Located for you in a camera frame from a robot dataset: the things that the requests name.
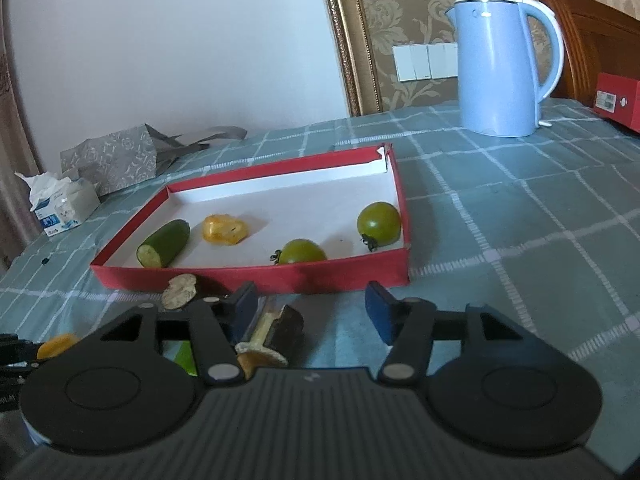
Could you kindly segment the white tissue pack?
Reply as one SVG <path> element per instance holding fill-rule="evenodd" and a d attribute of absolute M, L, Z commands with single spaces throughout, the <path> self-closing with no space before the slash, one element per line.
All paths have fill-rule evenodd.
<path fill-rule="evenodd" d="M 30 211 L 47 237 L 77 228 L 100 206 L 94 185 L 85 178 L 59 178 L 49 171 L 31 177 L 15 175 L 29 186 Z"/>

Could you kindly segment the light blue electric kettle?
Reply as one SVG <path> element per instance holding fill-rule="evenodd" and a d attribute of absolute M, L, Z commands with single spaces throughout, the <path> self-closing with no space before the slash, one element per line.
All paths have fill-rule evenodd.
<path fill-rule="evenodd" d="M 540 122 L 540 103 L 562 76 L 564 41 L 554 12 L 536 0 L 457 0 L 447 11 L 458 44 L 462 127 L 483 136 L 522 138 Z M 539 80 L 530 18 L 550 39 L 552 62 Z"/>

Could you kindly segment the yellow pepper piece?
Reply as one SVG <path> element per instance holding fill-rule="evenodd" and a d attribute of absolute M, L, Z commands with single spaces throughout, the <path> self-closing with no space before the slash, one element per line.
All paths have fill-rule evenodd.
<path fill-rule="evenodd" d="M 40 344 L 37 350 L 37 359 L 47 360 L 59 356 L 69 348 L 72 348 L 78 341 L 80 341 L 80 338 L 72 333 L 55 336 L 43 344 Z"/>
<path fill-rule="evenodd" d="M 202 225 L 204 240 L 214 245 L 236 245 L 245 240 L 248 234 L 248 225 L 230 214 L 210 214 Z"/>

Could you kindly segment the grey patterned paper bag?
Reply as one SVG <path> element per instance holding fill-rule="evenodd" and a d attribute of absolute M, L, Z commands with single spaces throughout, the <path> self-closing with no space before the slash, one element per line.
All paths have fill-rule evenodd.
<path fill-rule="evenodd" d="M 63 174 L 92 183 L 100 197 L 152 180 L 178 158 L 206 151 L 221 141 L 246 138 L 235 126 L 217 126 L 166 136 L 148 124 L 82 141 L 60 153 Z"/>

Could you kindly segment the gold picture frame moulding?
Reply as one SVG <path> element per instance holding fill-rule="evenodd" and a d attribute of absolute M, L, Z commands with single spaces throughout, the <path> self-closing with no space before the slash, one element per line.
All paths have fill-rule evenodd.
<path fill-rule="evenodd" d="M 456 0 L 326 0 L 349 113 L 370 115 L 457 97 L 452 78 L 402 82 L 393 47 L 454 40 L 446 18 Z"/>

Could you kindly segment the brown wooden headboard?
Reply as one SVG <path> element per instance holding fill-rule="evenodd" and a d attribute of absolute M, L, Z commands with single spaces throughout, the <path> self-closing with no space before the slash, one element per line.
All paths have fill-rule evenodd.
<path fill-rule="evenodd" d="M 565 44 L 555 98 L 594 103 L 600 73 L 639 77 L 639 21 L 597 0 L 539 0 L 551 8 Z"/>

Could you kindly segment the green cucumber half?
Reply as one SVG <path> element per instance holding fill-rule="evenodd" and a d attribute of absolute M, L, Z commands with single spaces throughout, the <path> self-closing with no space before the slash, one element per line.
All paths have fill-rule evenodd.
<path fill-rule="evenodd" d="M 138 247 L 138 263 L 147 269 L 167 268 L 186 247 L 190 234 L 190 224 L 186 220 L 169 221 Z"/>

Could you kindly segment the red shallow cardboard tray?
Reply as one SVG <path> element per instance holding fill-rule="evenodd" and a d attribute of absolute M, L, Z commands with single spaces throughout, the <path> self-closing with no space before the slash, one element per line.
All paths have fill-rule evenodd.
<path fill-rule="evenodd" d="M 402 230 L 394 244 L 370 252 L 356 223 L 365 206 L 394 205 Z M 202 235 L 210 214 L 230 214 L 250 234 L 236 245 Z M 145 269 L 136 251 L 171 220 L 190 224 L 189 243 L 166 269 Z M 270 256 L 290 240 L 318 244 L 326 261 L 274 264 Z M 161 188 L 112 237 L 90 264 L 108 288 L 160 292 L 178 274 L 192 273 L 226 289 L 246 281 L 263 294 L 350 292 L 370 281 L 409 281 L 410 228 L 398 163 L 390 144 L 270 162 L 210 174 Z"/>

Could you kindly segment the dark eggplant chunk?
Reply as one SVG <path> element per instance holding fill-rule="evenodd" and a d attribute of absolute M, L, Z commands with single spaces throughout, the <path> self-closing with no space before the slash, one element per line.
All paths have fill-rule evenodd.
<path fill-rule="evenodd" d="M 288 367 L 303 330 L 303 315 L 288 304 L 262 310 L 248 339 L 235 345 L 245 378 L 252 378 L 261 367 Z"/>

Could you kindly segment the white wall switch panel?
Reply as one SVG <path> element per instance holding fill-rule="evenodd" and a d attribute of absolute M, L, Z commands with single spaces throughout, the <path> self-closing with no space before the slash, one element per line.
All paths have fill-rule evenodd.
<path fill-rule="evenodd" d="M 400 82 L 447 79 L 458 76 L 458 44 L 405 44 L 393 46 L 396 76 Z"/>

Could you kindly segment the green tomato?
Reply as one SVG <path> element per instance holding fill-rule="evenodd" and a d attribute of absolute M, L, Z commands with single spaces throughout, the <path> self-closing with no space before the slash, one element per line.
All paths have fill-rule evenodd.
<path fill-rule="evenodd" d="M 394 244 L 401 233 L 401 218 L 390 203 L 376 202 L 364 207 L 357 218 L 357 230 L 363 244 L 375 252 L 378 248 Z"/>
<path fill-rule="evenodd" d="M 326 261 L 327 258 L 324 250 L 312 240 L 296 238 L 277 249 L 270 256 L 270 261 L 274 264 L 292 264 Z"/>

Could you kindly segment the brown patterned curtain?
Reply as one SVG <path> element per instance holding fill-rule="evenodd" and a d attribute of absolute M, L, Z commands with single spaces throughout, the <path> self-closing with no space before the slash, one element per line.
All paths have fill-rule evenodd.
<path fill-rule="evenodd" d="M 4 34 L 1 34 L 0 134 L 1 274 L 5 274 L 41 229 L 30 211 L 27 185 L 16 175 L 38 174 L 39 168 L 18 114 Z"/>

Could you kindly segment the red cardboard box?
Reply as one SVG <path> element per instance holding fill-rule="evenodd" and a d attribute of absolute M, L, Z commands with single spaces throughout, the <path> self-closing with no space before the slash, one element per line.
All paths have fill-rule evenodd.
<path fill-rule="evenodd" d="M 593 110 L 635 133 L 640 132 L 640 80 L 600 73 Z"/>

